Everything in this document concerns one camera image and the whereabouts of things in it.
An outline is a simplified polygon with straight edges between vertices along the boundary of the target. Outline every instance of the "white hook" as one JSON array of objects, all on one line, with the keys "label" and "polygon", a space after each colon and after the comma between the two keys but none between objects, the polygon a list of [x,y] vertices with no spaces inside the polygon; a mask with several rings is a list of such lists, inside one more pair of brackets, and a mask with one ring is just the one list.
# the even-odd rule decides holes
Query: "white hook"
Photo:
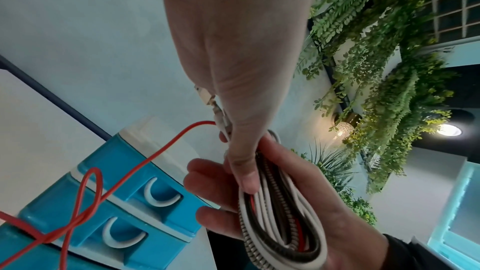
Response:
[{"label": "white hook", "polygon": [[182,197],[180,194],[177,194],[177,195],[175,195],[174,198],[171,198],[171,199],[168,199],[168,200],[163,200],[163,201],[156,200],[152,196],[152,185],[156,181],[157,181],[156,177],[153,177],[152,179],[150,179],[146,183],[145,189],[143,190],[143,196],[145,197],[145,200],[147,201],[147,203],[149,203],[150,205],[152,205],[154,207],[167,207],[167,206],[175,204]]},{"label": "white hook", "polygon": [[135,236],[134,238],[130,240],[125,240],[125,241],[118,241],[115,240],[112,237],[112,234],[110,233],[110,230],[112,229],[112,225],[115,223],[115,221],[118,219],[118,217],[112,217],[110,218],[105,226],[103,227],[103,232],[101,233],[101,236],[103,238],[103,242],[109,247],[116,248],[116,249],[122,249],[122,248],[128,248],[130,246],[135,245],[136,243],[140,242],[147,234],[142,231],[139,235]]}]

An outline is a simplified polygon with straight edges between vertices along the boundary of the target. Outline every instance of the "hand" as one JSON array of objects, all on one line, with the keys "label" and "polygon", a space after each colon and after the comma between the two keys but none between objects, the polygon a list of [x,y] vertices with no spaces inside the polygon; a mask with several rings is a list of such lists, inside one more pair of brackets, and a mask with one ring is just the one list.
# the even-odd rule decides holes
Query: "hand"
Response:
[{"label": "hand", "polygon": [[181,65],[219,96],[233,124],[228,160],[258,191],[255,150],[285,98],[312,0],[164,0]]},{"label": "hand", "polygon": [[[258,149],[271,162],[289,174],[310,202],[326,234],[326,270],[379,270],[386,258],[387,239],[354,214],[341,200],[320,170],[311,162],[264,136]],[[221,206],[202,207],[197,221],[207,229],[242,239],[238,212],[238,186],[223,165],[194,159],[188,164],[185,188]]]}]

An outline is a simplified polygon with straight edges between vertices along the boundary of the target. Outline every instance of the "round light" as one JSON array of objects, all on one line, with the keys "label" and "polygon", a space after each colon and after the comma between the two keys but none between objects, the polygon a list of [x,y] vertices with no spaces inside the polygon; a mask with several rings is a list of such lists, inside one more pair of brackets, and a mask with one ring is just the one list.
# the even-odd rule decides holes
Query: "round light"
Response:
[{"label": "round light", "polygon": [[440,129],[438,129],[437,133],[444,136],[459,136],[462,134],[462,130],[457,126],[444,123],[440,125]]}]

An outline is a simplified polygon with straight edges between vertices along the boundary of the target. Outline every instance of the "fingernail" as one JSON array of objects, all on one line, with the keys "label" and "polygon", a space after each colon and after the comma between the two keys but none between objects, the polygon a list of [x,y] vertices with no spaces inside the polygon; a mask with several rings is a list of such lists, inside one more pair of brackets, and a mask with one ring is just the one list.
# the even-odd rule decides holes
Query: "fingernail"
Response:
[{"label": "fingernail", "polygon": [[254,171],[245,175],[240,180],[240,187],[243,192],[248,194],[255,194],[260,188],[259,174]]}]

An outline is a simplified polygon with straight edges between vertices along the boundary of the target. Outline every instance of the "black sleeve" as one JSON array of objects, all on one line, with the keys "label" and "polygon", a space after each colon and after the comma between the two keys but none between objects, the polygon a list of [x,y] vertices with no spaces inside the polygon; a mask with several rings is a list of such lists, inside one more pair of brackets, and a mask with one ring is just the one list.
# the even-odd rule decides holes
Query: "black sleeve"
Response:
[{"label": "black sleeve", "polygon": [[435,254],[419,244],[406,243],[385,234],[388,252],[381,270],[453,270]]}]

